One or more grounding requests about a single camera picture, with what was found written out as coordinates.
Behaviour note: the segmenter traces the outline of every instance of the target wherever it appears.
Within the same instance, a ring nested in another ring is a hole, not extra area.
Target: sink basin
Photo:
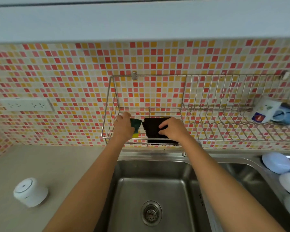
[[[217,161],[234,159],[217,158]],[[220,164],[290,231],[290,215],[260,170],[250,166],[251,163]],[[94,232],[222,231],[221,227],[213,229],[213,221],[219,222],[207,212],[206,202],[188,158],[120,156]]]

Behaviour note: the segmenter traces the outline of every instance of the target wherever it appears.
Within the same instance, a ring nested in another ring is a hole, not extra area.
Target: double sink
[[[288,194],[260,154],[211,153],[259,203],[290,231]],[[176,151],[124,151],[94,232],[223,232],[190,161]]]

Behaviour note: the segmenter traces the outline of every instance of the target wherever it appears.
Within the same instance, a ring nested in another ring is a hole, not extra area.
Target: dish rack
[[[284,80],[280,75],[138,75],[133,80],[132,76],[111,76],[102,138],[108,142],[116,116],[127,111],[141,120],[181,119],[198,141],[290,142],[290,126],[248,119],[261,95],[290,104],[290,77]],[[139,137],[127,143],[147,144],[147,140],[163,139],[148,138],[141,125]]]

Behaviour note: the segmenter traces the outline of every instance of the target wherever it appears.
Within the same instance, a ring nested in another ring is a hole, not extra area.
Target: drain hole
[[[143,222],[148,226],[155,226],[161,220],[162,210],[155,201],[146,202],[141,210]]]

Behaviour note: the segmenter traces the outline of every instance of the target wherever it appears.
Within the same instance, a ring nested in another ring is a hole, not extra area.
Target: white electrical outlet
[[[47,98],[0,98],[8,111],[53,111]]]

